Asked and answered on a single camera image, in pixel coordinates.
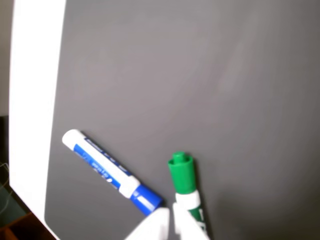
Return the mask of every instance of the cable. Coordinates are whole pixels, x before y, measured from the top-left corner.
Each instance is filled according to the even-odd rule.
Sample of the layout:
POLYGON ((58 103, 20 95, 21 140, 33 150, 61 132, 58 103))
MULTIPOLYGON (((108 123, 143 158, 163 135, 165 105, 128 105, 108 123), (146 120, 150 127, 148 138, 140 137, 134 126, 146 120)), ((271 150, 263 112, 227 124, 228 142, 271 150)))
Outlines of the cable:
POLYGON ((0 168, 2 167, 2 166, 5 166, 5 170, 7 171, 7 172, 9 172, 9 165, 8 165, 8 163, 2 163, 1 165, 0 165, 0 168))
MULTIPOLYGON (((9 165, 8 165, 8 163, 2 163, 2 164, 0 165, 0 168, 1 168, 2 166, 6 166, 5 169, 6 169, 7 172, 9 172, 9 165)), ((8 179, 5 181, 5 183, 0 187, 0 190, 2 190, 8 182, 9 182, 9 177, 8 177, 8 179)))
POLYGON ((5 183, 0 187, 0 190, 2 190, 8 182, 9 182, 9 178, 8 178, 8 179, 5 181, 5 183))
POLYGON ((7 209, 8 205, 9 205, 10 196, 11 196, 12 193, 13 193, 13 191, 11 191, 11 192, 9 193, 9 195, 7 196, 5 206, 4 206, 4 208, 2 208, 2 210, 0 211, 0 215, 7 209))

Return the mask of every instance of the green label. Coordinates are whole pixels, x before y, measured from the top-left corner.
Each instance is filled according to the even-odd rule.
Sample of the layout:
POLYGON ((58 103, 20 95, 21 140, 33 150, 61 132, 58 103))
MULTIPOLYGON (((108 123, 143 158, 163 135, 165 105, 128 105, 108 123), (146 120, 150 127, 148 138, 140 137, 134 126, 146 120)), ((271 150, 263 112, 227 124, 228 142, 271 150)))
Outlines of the green label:
POLYGON ((188 210, 189 213, 194 217, 196 220, 196 223, 202 230, 207 234, 207 228, 206 228, 206 223, 205 223, 205 218, 204 218, 204 211, 202 210, 201 206, 198 206, 197 208, 188 210))

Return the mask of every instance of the green marker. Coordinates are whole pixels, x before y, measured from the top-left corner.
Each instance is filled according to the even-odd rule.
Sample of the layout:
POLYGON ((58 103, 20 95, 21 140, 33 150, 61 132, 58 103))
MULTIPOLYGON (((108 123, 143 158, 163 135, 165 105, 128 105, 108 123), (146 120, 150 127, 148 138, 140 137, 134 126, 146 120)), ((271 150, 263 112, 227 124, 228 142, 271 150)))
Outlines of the green marker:
POLYGON ((175 152, 172 157, 168 166, 176 191, 175 200, 191 213, 199 227, 207 233, 200 195, 196 186, 194 159, 183 151, 175 152))

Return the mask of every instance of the blue marker cap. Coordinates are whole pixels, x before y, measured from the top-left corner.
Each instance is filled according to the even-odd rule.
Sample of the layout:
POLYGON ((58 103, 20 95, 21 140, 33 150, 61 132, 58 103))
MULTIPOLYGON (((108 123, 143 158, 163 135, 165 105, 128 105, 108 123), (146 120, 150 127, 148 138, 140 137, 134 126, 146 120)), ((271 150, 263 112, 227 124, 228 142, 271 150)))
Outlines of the blue marker cap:
POLYGON ((163 201, 161 197, 142 184, 134 190, 130 199, 146 216, 156 210, 163 201))

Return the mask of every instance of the dry erase marker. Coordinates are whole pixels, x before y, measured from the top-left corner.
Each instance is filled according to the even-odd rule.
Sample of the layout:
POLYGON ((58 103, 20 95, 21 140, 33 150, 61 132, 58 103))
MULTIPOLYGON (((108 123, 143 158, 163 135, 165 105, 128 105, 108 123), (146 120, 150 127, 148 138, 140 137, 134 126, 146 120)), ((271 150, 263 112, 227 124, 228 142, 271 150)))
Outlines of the dry erase marker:
POLYGON ((207 233, 200 195, 196 186, 193 157, 185 154, 183 151, 177 151, 172 155, 168 166, 176 191, 176 202, 188 210, 199 227, 207 233))
POLYGON ((163 199, 144 186, 108 153, 77 129, 67 131, 62 142, 82 157, 125 198, 130 199, 146 216, 156 210, 163 199))

